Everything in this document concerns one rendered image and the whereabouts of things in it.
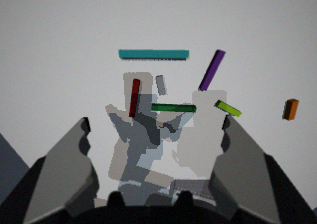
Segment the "turquoise rod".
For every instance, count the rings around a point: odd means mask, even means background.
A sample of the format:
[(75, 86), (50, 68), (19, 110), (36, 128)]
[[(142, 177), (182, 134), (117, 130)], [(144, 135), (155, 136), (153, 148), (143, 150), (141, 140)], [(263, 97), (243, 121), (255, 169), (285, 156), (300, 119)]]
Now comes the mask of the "turquoise rod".
[(188, 58), (189, 50), (118, 50), (120, 58)]

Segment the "lime green rectangular bar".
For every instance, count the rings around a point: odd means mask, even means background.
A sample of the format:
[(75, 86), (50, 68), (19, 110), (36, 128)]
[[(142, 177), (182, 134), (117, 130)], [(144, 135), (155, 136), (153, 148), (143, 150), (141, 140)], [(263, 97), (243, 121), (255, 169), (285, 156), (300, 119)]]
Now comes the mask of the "lime green rectangular bar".
[(221, 100), (218, 100), (215, 104), (218, 107), (222, 108), (223, 110), (225, 110), (225, 111), (227, 111), (227, 112), (229, 112), (237, 117), (239, 117), (242, 114), (242, 112), (240, 112), (239, 110), (233, 108), (232, 106), (222, 102)]

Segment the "purple rod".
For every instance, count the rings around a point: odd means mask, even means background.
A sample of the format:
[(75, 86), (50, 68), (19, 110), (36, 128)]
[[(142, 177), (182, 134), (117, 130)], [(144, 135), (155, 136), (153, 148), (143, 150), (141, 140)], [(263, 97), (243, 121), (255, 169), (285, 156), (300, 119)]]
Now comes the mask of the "purple rod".
[(208, 69), (203, 77), (203, 80), (202, 80), (200, 86), (199, 86), (199, 88), (201, 90), (204, 90), (204, 91), (207, 90), (207, 88), (208, 88), (212, 78), (214, 77), (225, 53), (226, 53), (225, 51), (216, 50), (216, 52), (212, 58), (212, 61), (211, 61), (210, 65), (209, 65), (209, 67), (208, 67)]

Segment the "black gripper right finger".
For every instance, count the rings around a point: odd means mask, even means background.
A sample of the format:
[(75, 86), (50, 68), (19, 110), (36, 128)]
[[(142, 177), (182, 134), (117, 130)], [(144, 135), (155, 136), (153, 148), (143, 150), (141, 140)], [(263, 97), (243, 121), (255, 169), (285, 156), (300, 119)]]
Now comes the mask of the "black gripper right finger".
[[(234, 224), (317, 224), (317, 216), (278, 165), (230, 115), (208, 189), (215, 212)], [(225, 131), (226, 130), (226, 131)]]

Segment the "orange rectangular bar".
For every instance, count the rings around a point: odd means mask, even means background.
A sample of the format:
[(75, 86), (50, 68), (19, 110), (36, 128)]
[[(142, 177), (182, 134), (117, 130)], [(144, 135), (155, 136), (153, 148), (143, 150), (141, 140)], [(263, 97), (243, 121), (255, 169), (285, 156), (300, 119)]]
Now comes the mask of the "orange rectangular bar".
[(296, 99), (290, 99), (287, 100), (286, 109), (284, 113), (284, 118), (286, 120), (293, 120), (295, 118), (295, 114), (297, 111), (299, 100)]

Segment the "green rod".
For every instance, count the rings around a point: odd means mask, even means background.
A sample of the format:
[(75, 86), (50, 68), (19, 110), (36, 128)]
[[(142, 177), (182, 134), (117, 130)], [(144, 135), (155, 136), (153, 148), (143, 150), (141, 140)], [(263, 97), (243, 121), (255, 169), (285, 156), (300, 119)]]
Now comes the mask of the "green rod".
[(194, 112), (197, 107), (195, 105), (179, 105), (179, 104), (157, 104), (152, 103), (152, 111), (172, 111), (172, 112)]

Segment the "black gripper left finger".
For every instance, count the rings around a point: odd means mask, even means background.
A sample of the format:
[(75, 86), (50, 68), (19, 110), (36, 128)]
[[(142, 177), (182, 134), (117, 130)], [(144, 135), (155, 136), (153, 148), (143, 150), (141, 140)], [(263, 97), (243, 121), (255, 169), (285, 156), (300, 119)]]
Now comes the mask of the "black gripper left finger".
[(0, 224), (64, 224), (95, 208), (100, 185), (87, 157), (89, 132), (83, 117), (37, 159), (0, 205)]

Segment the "dark red rod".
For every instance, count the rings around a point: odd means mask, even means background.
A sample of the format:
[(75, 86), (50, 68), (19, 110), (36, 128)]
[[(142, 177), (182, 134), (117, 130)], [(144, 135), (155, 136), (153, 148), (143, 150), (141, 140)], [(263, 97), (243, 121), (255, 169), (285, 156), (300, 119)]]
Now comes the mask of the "dark red rod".
[(132, 94), (131, 94), (130, 111), (129, 111), (129, 117), (132, 117), (132, 118), (135, 117), (135, 113), (136, 113), (139, 86), (140, 86), (140, 80), (134, 78), (133, 86), (132, 86)]

